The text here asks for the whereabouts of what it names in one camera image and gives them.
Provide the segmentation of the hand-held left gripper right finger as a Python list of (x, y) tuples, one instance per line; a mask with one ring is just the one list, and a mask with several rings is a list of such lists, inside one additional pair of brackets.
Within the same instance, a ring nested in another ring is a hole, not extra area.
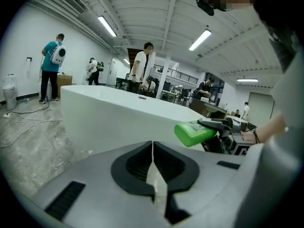
[(232, 228), (238, 210), (255, 176), (263, 144), (249, 148), (245, 156), (203, 152), (165, 143), (193, 159), (199, 176), (188, 191), (174, 193), (178, 208), (190, 216), (171, 224), (164, 216), (153, 218), (155, 228)]

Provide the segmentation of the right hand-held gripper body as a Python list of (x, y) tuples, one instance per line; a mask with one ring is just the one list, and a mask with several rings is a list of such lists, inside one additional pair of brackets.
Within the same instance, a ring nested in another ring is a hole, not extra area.
[(247, 131), (248, 122), (234, 116), (228, 116), (223, 123), (228, 127), (228, 131), (220, 137), (223, 151), (231, 155), (245, 156), (249, 147), (255, 145), (254, 141), (244, 140), (241, 134)]

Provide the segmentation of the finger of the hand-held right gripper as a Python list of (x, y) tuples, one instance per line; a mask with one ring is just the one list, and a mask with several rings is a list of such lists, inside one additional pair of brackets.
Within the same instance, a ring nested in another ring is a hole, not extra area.
[(227, 130), (230, 131), (231, 127), (230, 127), (230, 123), (228, 120), (225, 119), (214, 119), (214, 118), (208, 118), (208, 119), (199, 119), (197, 121), (200, 125), (213, 129), (213, 130), (217, 130), (217, 131), (222, 131), (222, 130)]
[(206, 152), (223, 152), (221, 147), (221, 141), (217, 135), (211, 139), (202, 142), (201, 145), (203, 146)]

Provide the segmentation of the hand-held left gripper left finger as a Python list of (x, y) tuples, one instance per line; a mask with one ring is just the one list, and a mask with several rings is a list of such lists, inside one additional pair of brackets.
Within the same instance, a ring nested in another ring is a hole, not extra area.
[(32, 201), (49, 228), (168, 228), (147, 184), (152, 143), (101, 152), (70, 166)]

